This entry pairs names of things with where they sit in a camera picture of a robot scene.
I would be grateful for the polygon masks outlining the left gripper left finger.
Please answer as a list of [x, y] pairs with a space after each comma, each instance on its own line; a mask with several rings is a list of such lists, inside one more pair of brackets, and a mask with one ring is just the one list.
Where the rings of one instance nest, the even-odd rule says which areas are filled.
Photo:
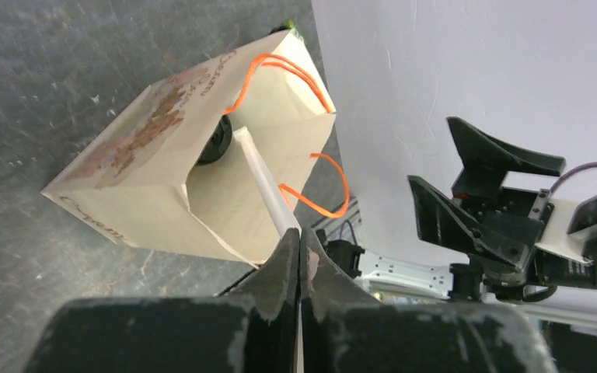
[[293, 372], [300, 232], [229, 292], [80, 298], [45, 327], [28, 372]]

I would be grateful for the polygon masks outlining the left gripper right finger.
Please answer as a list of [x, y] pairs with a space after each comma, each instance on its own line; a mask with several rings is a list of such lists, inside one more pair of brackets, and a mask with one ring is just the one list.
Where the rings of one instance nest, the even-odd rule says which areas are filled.
[[525, 315], [469, 302], [387, 305], [357, 286], [304, 228], [299, 247], [307, 372], [554, 372]]

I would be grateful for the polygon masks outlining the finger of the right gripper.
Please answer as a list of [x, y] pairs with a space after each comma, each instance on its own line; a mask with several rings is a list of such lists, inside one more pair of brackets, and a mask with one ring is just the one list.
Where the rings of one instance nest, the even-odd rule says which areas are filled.
[[529, 245], [502, 228], [501, 216], [478, 220], [420, 176], [408, 176], [418, 238], [467, 255], [488, 270], [526, 270]]
[[509, 172], [560, 176], [565, 158], [511, 145], [460, 117], [447, 117], [463, 170], [452, 185], [455, 198], [496, 198]]

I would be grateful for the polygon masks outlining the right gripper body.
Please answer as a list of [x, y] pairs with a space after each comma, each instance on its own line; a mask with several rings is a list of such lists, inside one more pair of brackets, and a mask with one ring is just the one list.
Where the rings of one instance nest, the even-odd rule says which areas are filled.
[[[555, 207], [547, 203], [545, 190], [530, 191], [502, 187], [494, 200], [465, 199], [455, 194], [452, 201], [474, 216], [484, 227], [517, 241], [535, 243], [545, 232]], [[450, 266], [453, 276], [451, 300], [480, 302], [491, 294], [500, 302], [541, 302], [558, 288], [597, 290], [597, 262], [581, 264], [533, 249], [525, 272], [526, 282], [517, 286], [492, 284], [477, 260]]]

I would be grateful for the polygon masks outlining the single white straw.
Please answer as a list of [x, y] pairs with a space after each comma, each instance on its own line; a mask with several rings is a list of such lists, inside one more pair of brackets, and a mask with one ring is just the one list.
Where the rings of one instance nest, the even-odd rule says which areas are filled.
[[290, 228], [295, 228], [301, 234], [300, 224], [282, 197], [279, 187], [275, 183], [264, 158], [259, 153], [249, 130], [246, 127], [241, 127], [233, 132], [233, 136], [243, 150], [247, 164], [279, 236], [283, 236]]

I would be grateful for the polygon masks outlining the brown paper takeout bag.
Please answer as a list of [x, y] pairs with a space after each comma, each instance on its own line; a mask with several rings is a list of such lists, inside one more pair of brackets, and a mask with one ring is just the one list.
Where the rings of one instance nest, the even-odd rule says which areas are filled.
[[261, 265], [280, 236], [234, 136], [196, 166], [223, 115], [249, 130], [290, 210], [309, 205], [336, 110], [289, 30], [148, 86], [42, 193], [116, 244]]

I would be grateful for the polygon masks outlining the single black cup lid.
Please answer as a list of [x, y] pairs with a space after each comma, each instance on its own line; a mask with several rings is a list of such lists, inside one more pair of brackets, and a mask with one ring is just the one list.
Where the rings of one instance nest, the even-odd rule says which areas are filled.
[[196, 166], [206, 166], [217, 162], [228, 150], [232, 142], [232, 124], [227, 115], [223, 115], [215, 128], [214, 133], [204, 146]]

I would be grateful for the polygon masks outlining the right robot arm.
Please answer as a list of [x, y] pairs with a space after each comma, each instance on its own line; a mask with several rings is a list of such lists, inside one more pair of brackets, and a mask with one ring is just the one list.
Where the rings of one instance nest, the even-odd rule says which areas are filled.
[[504, 186], [510, 172], [560, 176], [565, 160], [511, 145], [458, 117], [449, 130], [463, 168], [450, 195], [420, 176], [407, 181], [418, 238], [467, 257], [466, 263], [427, 266], [381, 256], [343, 240], [325, 240], [327, 255], [370, 291], [479, 302], [536, 303], [560, 287], [597, 290], [597, 260], [574, 260], [539, 248], [564, 205], [549, 190]]

